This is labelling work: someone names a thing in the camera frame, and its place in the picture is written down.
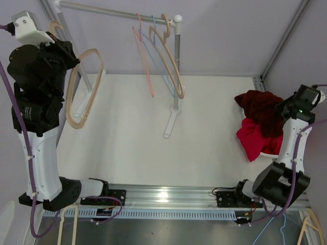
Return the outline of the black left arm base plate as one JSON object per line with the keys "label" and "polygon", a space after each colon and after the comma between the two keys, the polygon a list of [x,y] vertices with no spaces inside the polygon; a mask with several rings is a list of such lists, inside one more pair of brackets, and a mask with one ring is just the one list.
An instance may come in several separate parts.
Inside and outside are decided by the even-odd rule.
{"label": "black left arm base plate", "polygon": [[125,205],[127,191],[124,189],[110,189],[104,192],[100,197],[84,198],[80,201],[81,205],[89,206],[119,206],[119,201]]}

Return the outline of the light blue thin hanger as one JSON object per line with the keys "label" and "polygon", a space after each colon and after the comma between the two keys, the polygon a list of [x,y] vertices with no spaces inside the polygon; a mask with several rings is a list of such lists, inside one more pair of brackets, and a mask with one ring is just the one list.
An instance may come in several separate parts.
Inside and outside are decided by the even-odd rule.
{"label": "light blue thin hanger", "polygon": [[174,97],[173,84],[172,84],[172,81],[171,81],[167,71],[166,71],[166,68],[164,67],[162,60],[159,57],[159,53],[158,53],[159,48],[157,46],[156,46],[156,48],[154,48],[152,45],[152,42],[150,41],[149,35],[145,34],[145,32],[143,32],[142,30],[141,30],[141,32],[142,32],[143,42],[146,47],[147,60],[148,60],[148,65],[149,65],[149,73],[150,73],[150,63],[152,63],[155,66],[156,71],[161,76],[162,80],[164,81],[171,96]]}

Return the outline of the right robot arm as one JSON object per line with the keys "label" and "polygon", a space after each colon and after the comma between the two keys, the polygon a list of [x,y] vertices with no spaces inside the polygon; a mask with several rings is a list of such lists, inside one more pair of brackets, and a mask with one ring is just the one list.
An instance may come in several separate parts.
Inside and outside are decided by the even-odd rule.
{"label": "right robot arm", "polygon": [[292,96],[275,106],[283,119],[283,139],[278,157],[255,179],[238,183],[232,200],[245,206],[252,199],[263,198],[276,206],[287,209],[309,186],[305,175],[303,155],[307,137],[317,125],[312,113],[325,100],[317,85],[301,85]]}

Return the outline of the dark maroon t shirt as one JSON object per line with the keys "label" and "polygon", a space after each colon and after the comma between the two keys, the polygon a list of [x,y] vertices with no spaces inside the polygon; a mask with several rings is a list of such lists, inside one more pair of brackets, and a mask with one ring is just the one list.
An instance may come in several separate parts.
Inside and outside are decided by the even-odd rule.
{"label": "dark maroon t shirt", "polygon": [[271,92],[249,90],[235,97],[245,116],[261,126],[265,138],[280,137],[283,134],[283,118],[275,106],[284,100]]}

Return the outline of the red t shirt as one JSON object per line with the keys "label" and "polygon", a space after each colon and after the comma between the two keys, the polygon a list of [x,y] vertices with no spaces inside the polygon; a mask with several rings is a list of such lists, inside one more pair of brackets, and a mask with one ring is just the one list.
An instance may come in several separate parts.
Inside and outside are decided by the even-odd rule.
{"label": "red t shirt", "polygon": [[265,138],[262,153],[270,155],[278,155],[283,141],[283,135],[279,137]]}

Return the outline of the pink thin hanger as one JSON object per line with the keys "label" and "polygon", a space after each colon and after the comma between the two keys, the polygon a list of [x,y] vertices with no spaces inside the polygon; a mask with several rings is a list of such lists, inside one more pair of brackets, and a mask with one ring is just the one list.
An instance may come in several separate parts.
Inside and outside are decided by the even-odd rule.
{"label": "pink thin hanger", "polygon": [[143,42],[143,38],[142,38],[142,20],[141,20],[141,16],[137,13],[137,18],[138,18],[138,23],[139,23],[139,29],[137,30],[135,27],[132,27],[133,30],[133,36],[134,36],[134,40],[135,40],[135,44],[139,53],[139,57],[144,69],[144,74],[147,80],[147,84],[148,84],[148,88],[151,94],[151,97],[154,97],[154,90],[153,90],[153,86],[152,86],[152,82],[151,82],[151,78],[150,78],[150,73],[149,73],[149,65],[148,65],[148,60],[147,60],[147,54],[146,54],[146,47],[144,45]]}

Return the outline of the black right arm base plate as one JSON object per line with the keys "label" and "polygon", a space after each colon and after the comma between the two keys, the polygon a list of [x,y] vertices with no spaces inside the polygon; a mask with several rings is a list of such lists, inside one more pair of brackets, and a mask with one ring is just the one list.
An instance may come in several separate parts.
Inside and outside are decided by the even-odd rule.
{"label": "black right arm base plate", "polygon": [[252,201],[242,192],[216,191],[215,196],[218,208],[263,208],[262,203]]}

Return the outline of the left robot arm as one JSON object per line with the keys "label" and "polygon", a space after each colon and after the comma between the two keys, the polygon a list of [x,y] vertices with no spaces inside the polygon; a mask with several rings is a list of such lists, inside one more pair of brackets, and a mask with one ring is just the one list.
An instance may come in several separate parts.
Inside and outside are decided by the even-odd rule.
{"label": "left robot arm", "polygon": [[25,145],[29,174],[27,191],[18,199],[22,205],[42,204],[45,210],[58,211],[80,198],[92,197],[99,205],[110,199],[103,180],[73,180],[58,174],[56,140],[65,76],[79,62],[72,43],[61,40],[22,45],[10,54],[7,71],[14,79],[12,120]]}

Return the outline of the magenta pink t shirt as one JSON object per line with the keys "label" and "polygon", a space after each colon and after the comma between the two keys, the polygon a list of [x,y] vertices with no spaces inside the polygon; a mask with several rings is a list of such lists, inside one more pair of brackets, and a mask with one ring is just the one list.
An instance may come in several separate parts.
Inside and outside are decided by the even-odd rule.
{"label": "magenta pink t shirt", "polygon": [[250,162],[256,160],[261,153],[269,153],[270,138],[265,138],[262,135],[260,124],[257,124],[253,119],[243,119],[236,136]]}

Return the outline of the beige wooden hanger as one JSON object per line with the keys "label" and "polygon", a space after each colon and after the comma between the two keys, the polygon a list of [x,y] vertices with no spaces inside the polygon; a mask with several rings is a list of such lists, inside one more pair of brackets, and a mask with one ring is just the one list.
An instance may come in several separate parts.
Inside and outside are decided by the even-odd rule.
{"label": "beige wooden hanger", "polygon": [[166,26],[166,30],[163,32],[163,34],[159,33],[154,25],[149,27],[149,37],[150,41],[152,42],[152,45],[154,48],[156,48],[155,41],[158,39],[161,45],[163,46],[166,56],[169,58],[169,61],[165,59],[165,56],[162,54],[161,51],[158,51],[159,57],[163,62],[164,67],[166,68],[166,71],[172,81],[174,91],[177,93],[177,97],[179,99],[184,99],[184,86],[181,81],[179,68],[177,66],[177,60],[173,57],[172,52],[170,51],[167,40],[169,39],[171,35],[171,28],[174,29],[174,34],[180,35],[181,34],[181,22],[182,17],[181,15],[177,15],[177,21],[175,19],[169,20],[167,14],[163,13],[161,15],[161,20],[163,21],[163,24]]}

